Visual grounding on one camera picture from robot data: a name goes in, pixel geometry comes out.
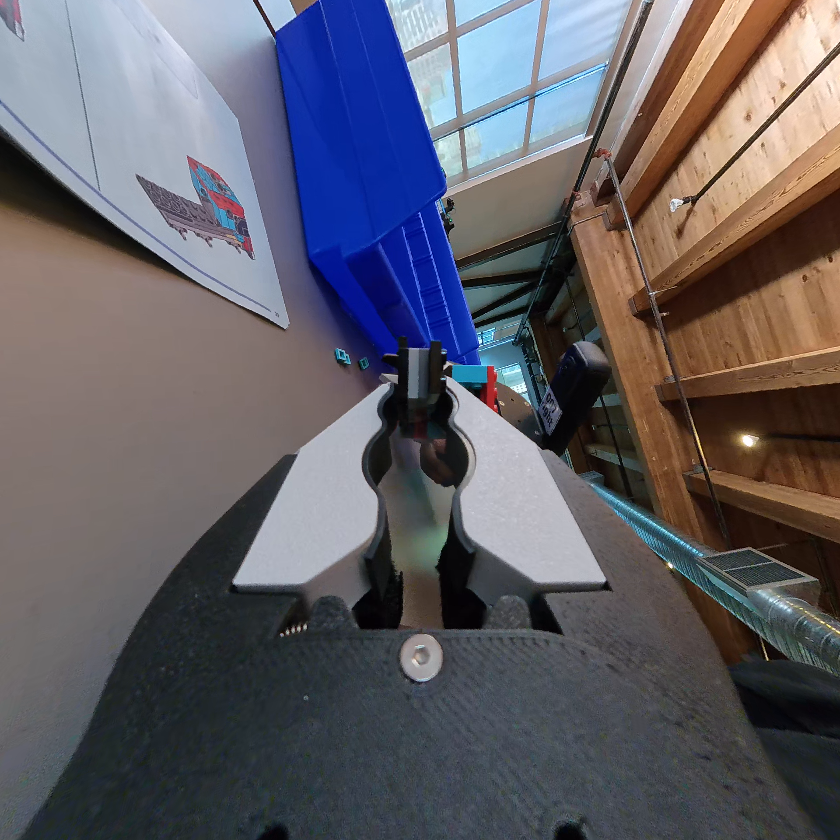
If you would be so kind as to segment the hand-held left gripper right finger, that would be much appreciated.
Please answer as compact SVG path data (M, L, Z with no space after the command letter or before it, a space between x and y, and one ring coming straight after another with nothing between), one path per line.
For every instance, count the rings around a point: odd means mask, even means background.
M505 596L602 592L606 575L564 498L563 464L456 382L446 458L457 479L437 563L446 628L480 628Z

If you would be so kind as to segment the blue plastic bin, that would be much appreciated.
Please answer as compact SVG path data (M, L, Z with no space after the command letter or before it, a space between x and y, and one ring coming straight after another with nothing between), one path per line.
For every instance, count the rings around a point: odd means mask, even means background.
M384 2L315 2L276 32L308 256L379 354L478 338L438 200L445 173Z

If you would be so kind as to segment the duct vent grille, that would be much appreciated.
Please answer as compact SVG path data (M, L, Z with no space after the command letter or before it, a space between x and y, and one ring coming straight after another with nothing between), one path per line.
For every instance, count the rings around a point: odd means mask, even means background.
M744 595L785 587L820 590L820 582L815 577L752 548L713 553L697 562L707 575Z

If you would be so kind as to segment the red teal grey brick model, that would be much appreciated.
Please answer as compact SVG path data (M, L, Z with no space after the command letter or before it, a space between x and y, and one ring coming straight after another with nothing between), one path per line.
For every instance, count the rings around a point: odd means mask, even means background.
M416 348L408 345L406 337L401 337L397 351L384 355L382 360L395 370L392 397L395 420L406 438L422 443L446 439L452 413L446 396L448 380L500 412L494 369L449 361L447 351L437 340L427 348Z

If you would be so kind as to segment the silver spiral air duct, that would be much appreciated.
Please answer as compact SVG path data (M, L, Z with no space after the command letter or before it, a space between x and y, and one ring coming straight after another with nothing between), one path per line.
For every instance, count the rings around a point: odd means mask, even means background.
M819 591L803 587L761 589L744 595L707 575L697 560L719 553L675 530L583 474L590 488L675 572L708 595L787 658L838 676L838 620L816 605Z

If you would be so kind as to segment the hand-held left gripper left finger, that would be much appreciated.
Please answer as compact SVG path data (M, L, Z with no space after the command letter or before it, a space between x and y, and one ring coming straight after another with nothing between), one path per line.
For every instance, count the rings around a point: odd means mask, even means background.
M395 386L380 385L290 462L245 559L237 592L337 596L362 627L398 627L403 575L392 560L383 477L392 466Z

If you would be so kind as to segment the black ceiling pipe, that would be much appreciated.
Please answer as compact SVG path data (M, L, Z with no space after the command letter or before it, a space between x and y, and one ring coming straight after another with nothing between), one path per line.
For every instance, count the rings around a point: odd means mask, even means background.
M541 288L543 287L543 283L548 276L551 263L554 257L556 256L560 245L562 244L564 236L567 235L568 223L571 217L572 208L574 206L575 201L577 200L577 196L581 190L581 186L583 184L589 166L592 162L592 158L595 157L595 153L599 148L600 139L606 127L606 123L609 120L609 117L614 107L614 103L621 90L625 76L627 74L627 70L632 62L632 59L637 49L638 42L642 37L642 34L648 21L648 17L650 15L651 8L654 4L654 1L643 1L640 5L636 22L633 27L633 31L623 52L623 57L621 58L621 62L619 63L619 66L616 70L616 74L612 80L612 84L607 93L604 106L600 112L598 120L595 123L595 128L591 137L590 145L584 155L581 168L574 181L574 184L570 191L570 195L568 196L568 198L565 199L561 207L560 221L558 222L558 228L552 240L551 248L549 249L549 254L545 263L545 267L542 270L542 274L537 283L537 286L532 290L532 293L528 300L528 305L518 325L518 330L512 338L513 343L517 346L519 346L522 343L522 334L528 324L532 309L540 294Z

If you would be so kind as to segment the large paned window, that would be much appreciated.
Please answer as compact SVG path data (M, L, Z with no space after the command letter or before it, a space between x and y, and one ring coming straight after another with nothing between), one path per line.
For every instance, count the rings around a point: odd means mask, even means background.
M630 1L389 1L449 186L583 139Z

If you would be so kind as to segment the thin metal sprinkler pipe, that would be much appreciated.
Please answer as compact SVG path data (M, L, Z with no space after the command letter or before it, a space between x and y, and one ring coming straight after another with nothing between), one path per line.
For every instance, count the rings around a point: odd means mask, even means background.
M623 196L623 191L622 191L622 188L621 188L621 185L620 185L620 181L619 181L619 179L616 175L616 169L615 169L615 165L613 163L612 153L605 150L603 156L604 156L605 163L607 164L608 171L610 173L610 176L612 178L612 181L613 181L613 184L614 184L614 187L615 187L615 192L616 192L616 195L617 195L619 207L620 207L621 212L622 212L623 221L625 223L626 230L629 233L631 243L632 243L632 246L633 246L633 251L635 253L637 263L638 263L638 267L640 269L640 273L641 273L642 278L643 278L644 289L645 289L644 294L645 294L647 303L649 304L650 311L653 313L655 326L657 328L658 335L659 335L659 338L661 340L661 343L663 344L663 347L664 347L665 356L666 356L666 359L667 359L667 362L668 362L668 367L670 369L671 375L673 376L674 384L676 385L677 396L678 396L678 399L679 399L679 405L681 407L682 413L684 414L686 424L688 426L688 429L690 431L690 435L692 437L692 442L693 442L694 448L696 450L697 459L699 461L700 472L703 475L703 478L706 482L709 499L710 499L712 508L714 510L714 513L715 513L717 524L719 526L719 530L721 531L721 536L722 536L723 541L724 541L724 543L727 547L727 550L732 550L733 549L732 538L731 538L731 534L730 534L730 531L729 531L728 523L727 523L727 521L725 519L725 516L723 514L723 511L721 509L721 504L720 504L720 501L719 501L719 498L718 498L718 495L717 495L717 491L716 491L716 489L714 487L714 484L711 480L711 471L709 469L707 457L706 457L704 448L702 446L702 443L700 441L699 432L697 430L697 425L696 425L695 419L693 417L693 414L691 412L690 405L688 404L685 389L682 385L682 381L681 381L681 378L680 378L680 375L679 375L679 368L678 368L678 365L677 365L677 362L676 362L676 358L674 356L674 353L672 351L668 336L667 336L666 331L665 331L665 325L663 323L663 316L662 316L662 313L661 313L661 311L659 309L659 306L658 306L658 303L657 303L657 298L656 298L657 293L654 291L654 289L652 287L651 281L648 277L648 273L647 273L642 255L641 255L641 250L640 250L639 245L637 243L637 238L636 238L635 231L634 231L634 224L633 224L631 215L627 210L627 205L626 205L626 202L625 202L625 199L624 199L624 196Z

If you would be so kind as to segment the black rod with white spotlights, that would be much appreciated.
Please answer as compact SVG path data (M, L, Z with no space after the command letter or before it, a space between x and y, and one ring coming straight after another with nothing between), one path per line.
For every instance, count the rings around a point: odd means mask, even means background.
M791 94L764 120L761 125L747 138L737 151L729 158L729 160L716 172L709 181L699 189L695 194L683 196L680 198L674 197L668 204L669 211L674 214L677 209L683 206L694 206L699 200L706 195L709 190L718 183L718 181L726 174L732 166L746 153L746 151L761 137L761 135L802 95L802 93L818 78L826 68L828 68L834 60L839 57L839 44L836 44L830 49L826 56L805 76L805 78L795 87Z

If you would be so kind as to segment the person's dark jacket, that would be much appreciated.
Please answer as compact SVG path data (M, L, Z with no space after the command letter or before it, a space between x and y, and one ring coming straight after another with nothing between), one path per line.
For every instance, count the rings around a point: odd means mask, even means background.
M729 668L765 752L819 833L839 838L839 678L790 660Z

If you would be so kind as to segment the white instruction booklet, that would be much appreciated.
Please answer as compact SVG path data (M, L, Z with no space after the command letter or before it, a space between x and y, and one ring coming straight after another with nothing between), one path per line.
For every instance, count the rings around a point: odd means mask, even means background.
M2 135L199 285L286 329L238 120L143 2L2 2Z

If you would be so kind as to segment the grey desk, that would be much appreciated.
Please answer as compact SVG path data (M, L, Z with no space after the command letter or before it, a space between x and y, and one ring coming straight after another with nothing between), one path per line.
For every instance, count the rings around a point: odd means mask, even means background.
M45 802L172 569L380 368L308 263L255 3L147 5L238 118L290 327L178 275L2 140L2 838Z

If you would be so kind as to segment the person's right hand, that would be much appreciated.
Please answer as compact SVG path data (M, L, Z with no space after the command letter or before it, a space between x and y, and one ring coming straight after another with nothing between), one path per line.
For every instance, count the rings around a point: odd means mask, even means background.
M441 487L455 484L455 471L446 458L447 441L444 438L429 439L421 443L419 462L423 473Z

